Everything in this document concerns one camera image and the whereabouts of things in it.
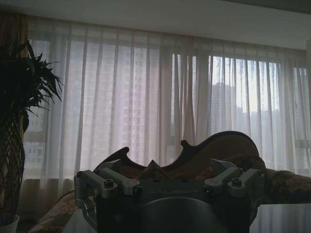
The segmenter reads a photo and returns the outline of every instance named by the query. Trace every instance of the patterned upholstery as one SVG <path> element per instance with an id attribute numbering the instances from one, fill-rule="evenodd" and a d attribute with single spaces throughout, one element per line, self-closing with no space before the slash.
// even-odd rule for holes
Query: patterned upholstery
<path id="1" fill-rule="evenodd" d="M 266 182 L 265 193 L 273 203 L 310 203 L 311 178 L 277 171 Z"/>
<path id="2" fill-rule="evenodd" d="M 75 205 L 74 191 L 70 191 L 60 198 L 29 233 L 61 233 L 76 210 L 78 207 Z"/>

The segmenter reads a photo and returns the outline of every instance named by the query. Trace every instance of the table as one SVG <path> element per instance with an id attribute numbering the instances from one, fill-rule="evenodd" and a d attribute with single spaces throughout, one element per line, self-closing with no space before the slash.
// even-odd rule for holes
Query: table
<path id="1" fill-rule="evenodd" d="M 311 232 L 311 204 L 261 205 L 250 233 L 309 233 Z M 63 233 L 96 233 L 76 211 Z"/>

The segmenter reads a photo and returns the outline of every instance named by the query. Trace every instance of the black metal device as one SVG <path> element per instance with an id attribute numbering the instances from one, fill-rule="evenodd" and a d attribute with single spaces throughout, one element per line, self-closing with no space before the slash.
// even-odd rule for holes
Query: black metal device
<path id="1" fill-rule="evenodd" d="M 120 175 L 120 161 L 75 177 L 75 198 L 99 233 L 248 233 L 263 194 L 264 175 L 212 160 L 207 180 L 135 180 Z M 93 202 L 88 197 L 94 196 Z"/>

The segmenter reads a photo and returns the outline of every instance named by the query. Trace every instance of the screw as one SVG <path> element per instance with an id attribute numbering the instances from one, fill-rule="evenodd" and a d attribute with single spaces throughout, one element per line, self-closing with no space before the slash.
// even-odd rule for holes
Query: screw
<path id="1" fill-rule="evenodd" d="M 112 179 L 107 179 L 104 182 L 105 188 L 112 188 L 113 187 L 113 180 Z"/>
<path id="2" fill-rule="evenodd" d="M 233 178 L 231 182 L 235 187 L 241 187 L 242 185 L 242 181 L 239 178 Z"/>

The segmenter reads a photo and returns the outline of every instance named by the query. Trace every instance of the ceiling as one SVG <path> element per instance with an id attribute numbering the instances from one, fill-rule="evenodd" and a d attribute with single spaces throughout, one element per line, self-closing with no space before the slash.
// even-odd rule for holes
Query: ceiling
<path id="1" fill-rule="evenodd" d="M 310 0 L 224 0 L 273 9 L 311 14 Z"/>
<path id="2" fill-rule="evenodd" d="M 294 49 L 305 49 L 311 39 L 311 15 L 222 0 L 0 0 L 0 8 Z"/>

